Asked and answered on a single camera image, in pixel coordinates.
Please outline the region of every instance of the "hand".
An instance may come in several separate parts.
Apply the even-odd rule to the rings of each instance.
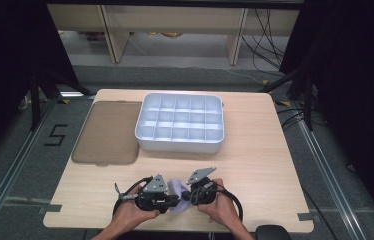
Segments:
[[[224,189],[224,183],[222,179],[213,179],[217,185],[218,190]],[[217,222],[224,225],[234,237],[238,240],[249,240],[253,239],[252,235],[247,231],[246,227],[241,222],[237,215],[236,208],[234,207],[233,201],[226,195],[218,192],[216,193],[215,200],[210,204],[200,204],[198,207],[199,211],[209,215],[209,223]]]
[[[135,194],[141,188],[137,185],[129,195]],[[123,202],[116,210],[111,223],[97,235],[96,240],[99,239],[116,239],[122,234],[131,231],[140,223],[149,219],[154,219],[159,216],[159,211],[143,211],[137,207],[134,200]]]

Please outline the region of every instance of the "floor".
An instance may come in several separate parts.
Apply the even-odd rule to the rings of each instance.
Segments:
[[[264,80],[273,82],[279,78],[273,74],[280,74],[276,72],[277,69],[273,65],[253,57],[244,42],[242,42],[237,65],[230,66],[224,36],[183,34],[170,38],[161,34],[133,33],[122,61],[118,64],[111,63],[105,41],[87,41],[84,34],[77,32],[63,32],[61,39],[80,82],[93,89],[114,84],[111,83],[114,72],[132,78],[130,83],[123,81],[118,83],[141,88],[140,78],[159,76],[159,69],[162,68],[165,68],[166,72],[174,73],[174,81],[181,78],[177,75],[180,73],[183,75],[182,78],[187,79],[203,73],[200,76],[205,82],[207,78],[215,81],[216,77],[221,82],[235,79],[244,85],[253,84],[256,89],[263,86]],[[251,46],[256,45],[251,36],[246,36],[245,39]],[[284,50],[288,38],[275,37],[273,42],[280,50]],[[263,44],[267,49],[271,48],[268,42]],[[259,50],[259,52],[277,62],[273,53],[265,50]],[[107,72],[107,75],[99,75],[98,71],[94,70],[96,67],[99,67],[101,72]],[[347,200],[347,206],[351,207],[359,226],[362,227],[365,238],[357,238],[353,235],[353,230],[348,229],[346,218],[339,210],[338,203],[321,171],[321,165],[316,160],[318,153],[311,151],[309,138],[304,137],[307,134],[306,127],[303,122],[292,118],[296,112],[288,110],[295,108],[295,106],[289,106],[292,103],[285,97],[288,87],[289,83],[283,85],[273,91],[272,96],[276,102],[276,109],[280,112],[280,124],[284,124],[286,141],[315,224],[312,233],[291,234],[292,239],[374,239],[374,203],[371,197],[357,175],[345,167],[347,158],[342,153],[341,146],[337,145],[329,123],[324,121],[322,114],[314,112],[312,135],[318,140],[323,158],[336,177],[336,182]],[[65,86],[62,86],[62,89],[71,91]],[[27,160],[17,174],[14,185],[0,210],[0,239],[89,239],[97,234],[96,230],[91,229],[47,229],[42,224],[47,204],[53,196],[68,159],[67,156],[76,141],[76,133],[79,132],[84,120],[83,117],[77,116],[85,116],[90,104],[91,100],[85,99],[70,100],[69,104],[62,102],[55,104],[50,117],[44,122],[43,130],[33,140]],[[62,123],[67,126],[55,129],[54,133],[65,134],[65,141],[58,148],[45,147],[47,143],[56,140],[50,138],[50,133],[56,124]],[[18,153],[25,139],[30,137],[29,126],[30,109],[28,108],[14,117],[0,141],[0,186],[8,169],[12,167],[14,159],[19,157]],[[163,237],[179,239],[179,236]],[[216,239],[225,238],[226,236],[217,236]],[[146,238],[131,236],[131,239]]]

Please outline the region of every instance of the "white plastic organizer tray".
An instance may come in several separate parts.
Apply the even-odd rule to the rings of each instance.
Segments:
[[[149,93],[135,136],[144,150],[216,153],[224,139],[222,100],[214,95]]]

